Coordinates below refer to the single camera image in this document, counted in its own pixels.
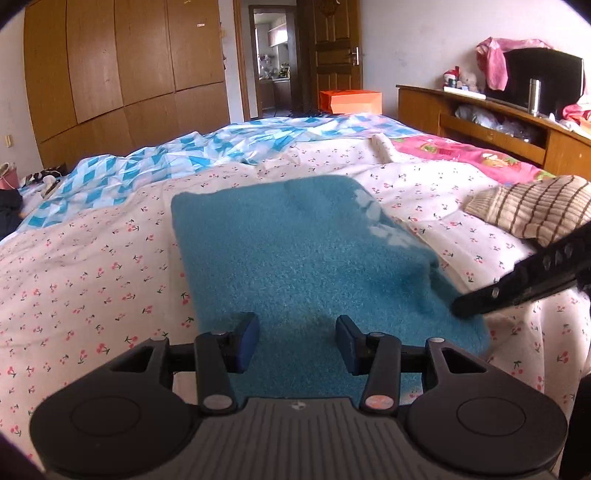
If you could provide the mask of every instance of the cherry print bedsheet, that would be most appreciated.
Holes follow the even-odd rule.
[[[384,164],[370,140],[300,143],[257,166],[223,164],[151,184],[118,207],[85,210],[66,223],[3,242],[2,433],[38,462],[28,422],[43,398],[146,338],[193,340],[198,319],[171,226],[170,200],[177,193],[318,174],[352,176],[439,254],[464,291],[492,282],[529,253],[521,241],[459,210],[468,195],[496,185],[494,180],[469,164],[395,155],[395,162]],[[587,297],[569,290],[495,313],[487,322],[489,361],[547,393],[569,416],[587,368]],[[175,391],[194,397],[192,380],[178,382]]]

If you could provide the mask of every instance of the red cloth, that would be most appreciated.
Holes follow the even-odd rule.
[[[591,99],[588,97],[581,98],[579,103],[564,107],[562,116],[565,120],[579,124],[583,130],[591,134]]]
[[[478,68],[484,72],[488,86],[493,90],[505,90],[509,76],[507,75],[506,51],[519,48],[550,48],[554,47],[537,38],[529,40],[510,40],[508,38],[489,37],[476,47]]]

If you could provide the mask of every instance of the metal screw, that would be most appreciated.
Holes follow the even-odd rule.
[[[365,405],[372,410],[388,410],[394,405],[394,400],[387,395],[371,395],[365,399]]]
[[[209,410],[225,410],[232,406],[232,399],[227,395],[209,395],[203,400],[203,405]]]

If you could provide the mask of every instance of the door handle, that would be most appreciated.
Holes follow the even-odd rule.
[[[359,47],[355,47],[355,51],[352,51],[347,54],[349,57],[353,58],[353,66],[359,66]]]

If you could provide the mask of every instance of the ceiling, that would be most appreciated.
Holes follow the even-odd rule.
[[[285,14],[255,14],[255,25],[263,23],[273,23],[277,19],[283,17]]]

